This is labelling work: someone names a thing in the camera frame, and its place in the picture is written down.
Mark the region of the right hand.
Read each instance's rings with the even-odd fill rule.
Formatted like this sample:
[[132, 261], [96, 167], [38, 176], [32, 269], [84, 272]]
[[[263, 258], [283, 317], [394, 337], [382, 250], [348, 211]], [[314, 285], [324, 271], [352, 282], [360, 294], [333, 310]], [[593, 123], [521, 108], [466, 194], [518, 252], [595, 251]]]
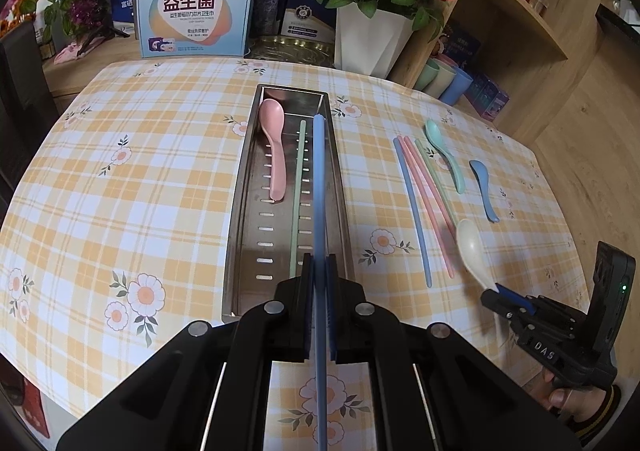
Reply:
[[574, 417], [578, 423], [593, 417], [605, 401], [606, 392], [599, 388], [586, 390], [556, 388], [552, 382], [554, 374], [546, 369], [541, 371], [541, 392], [539, 402], [546, 409], [559, 409]]

